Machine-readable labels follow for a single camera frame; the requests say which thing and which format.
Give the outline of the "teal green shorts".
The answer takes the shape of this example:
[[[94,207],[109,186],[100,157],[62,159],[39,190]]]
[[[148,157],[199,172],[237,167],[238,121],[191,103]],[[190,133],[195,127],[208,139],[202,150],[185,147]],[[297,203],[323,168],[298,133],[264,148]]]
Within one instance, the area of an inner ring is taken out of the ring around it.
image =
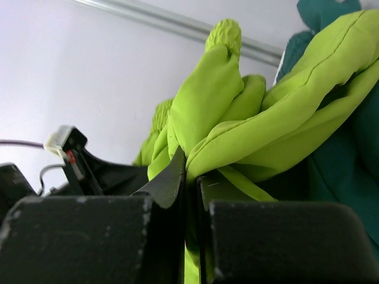
[[[340,16],[361,10],[359,1],[298,1],[308,27],[293,35],[282,54],[275,81],[287,75],[311,39]],[[349,119],[307,158],[309,198],[352,208],[378,254],[378,85]]]

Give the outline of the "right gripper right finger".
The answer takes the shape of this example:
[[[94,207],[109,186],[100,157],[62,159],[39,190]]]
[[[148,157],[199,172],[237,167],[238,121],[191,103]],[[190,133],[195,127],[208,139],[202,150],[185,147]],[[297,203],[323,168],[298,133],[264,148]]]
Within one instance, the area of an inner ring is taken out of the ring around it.
[[[201,283],[377,283],[378,263],[347,206],[258,202],[225,177],[197,180]]]

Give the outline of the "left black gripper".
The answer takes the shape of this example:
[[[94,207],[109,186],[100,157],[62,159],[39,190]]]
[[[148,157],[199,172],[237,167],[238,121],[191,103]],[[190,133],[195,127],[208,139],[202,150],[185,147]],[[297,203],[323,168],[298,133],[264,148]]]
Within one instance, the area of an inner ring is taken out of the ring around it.
[[[68,184],[60,191],[68,195],[131,195],[148,183],[146,166],[131,166],[101,160],[86,150],[88,139],[76,128],[72,130],[68,142],[63,147],[65,157],[62,165],[46,166],[40,172],[41,189],[44,194],[43,176],[51,169],[63,169]],[[43,144],[4,140],[2,145],[43,148]]]

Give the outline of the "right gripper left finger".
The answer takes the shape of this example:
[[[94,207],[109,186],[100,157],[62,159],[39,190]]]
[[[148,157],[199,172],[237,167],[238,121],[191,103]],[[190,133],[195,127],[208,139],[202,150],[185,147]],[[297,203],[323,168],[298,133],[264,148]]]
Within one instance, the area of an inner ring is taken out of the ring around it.
[[[130,196],[28,196],[1,224],[2,283],[183,283],[185,154]]]

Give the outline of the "lime green shorts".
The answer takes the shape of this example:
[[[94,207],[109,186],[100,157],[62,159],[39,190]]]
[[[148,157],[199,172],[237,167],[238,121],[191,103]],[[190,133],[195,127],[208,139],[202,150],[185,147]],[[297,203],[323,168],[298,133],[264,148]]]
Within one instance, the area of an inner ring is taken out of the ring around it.
[[[217,169],[251,198],[271,201],[258,182],[288,170],[325,142],[377,81],[376,9],[334,20],[270,89],[260,75],[241,76],[241,34],[234,20],[215,25],[176,96],[156,107],[134,161],[147,167],[149,179],[180,147],[190,181]]]

